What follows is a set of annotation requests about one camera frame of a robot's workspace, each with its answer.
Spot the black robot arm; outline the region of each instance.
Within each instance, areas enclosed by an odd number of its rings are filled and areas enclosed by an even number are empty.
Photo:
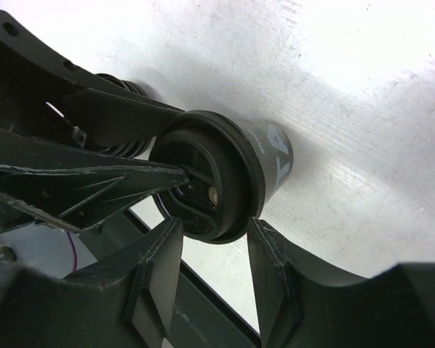
[[[0,347],[435,347],[435,264],[365,279],[257,219],[292,165],[277,125],[153,101],[0,12],[0,234],[62,228],[98,260],[62,280],[0,263]],[[151,231],[128,210],[150,195]],[[245,233],[260,334],[181,261],[184,235]]]

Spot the coil spring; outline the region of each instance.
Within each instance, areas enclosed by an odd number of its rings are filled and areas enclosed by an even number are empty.
[[[132,93],[139,94],[141,96],[147,96],[145,91],[134,82],[120,80],[119,78],[116,78],[115,76],[109,74],[100,73],[96,75]],[[109,154],[111,156],[133,158],[143,154],[148,149],[151,142],[151,139],[131,141],[125,144],[105,147],[103,149],[100,149],[98,152],[101,152],[103,154]]]

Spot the black metal bar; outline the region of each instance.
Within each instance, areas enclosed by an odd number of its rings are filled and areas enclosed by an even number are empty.
[[[98,260],[133,243],[149,230],[132,212],[106,221],[99,235],[84,232],[80,240]],[[183,261],[168,341],[175,348],[260,347],[257,333]]]
[[[0,128],[0,200],[60,228],[97,228],[187,180],[179,167],[85,152]]]

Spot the purple wire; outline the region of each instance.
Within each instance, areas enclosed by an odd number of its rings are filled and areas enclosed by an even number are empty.
[[[65,231],[65,232],[66,232],[67,238],[70,241],[71,249],[72,249],[72,270],[71,270],[71,273],[72,273],[72,272],[75,272],[75,270],[78,269],[78,253],[75,251],[74,241],[71,238],[70,233],[68,231]]]

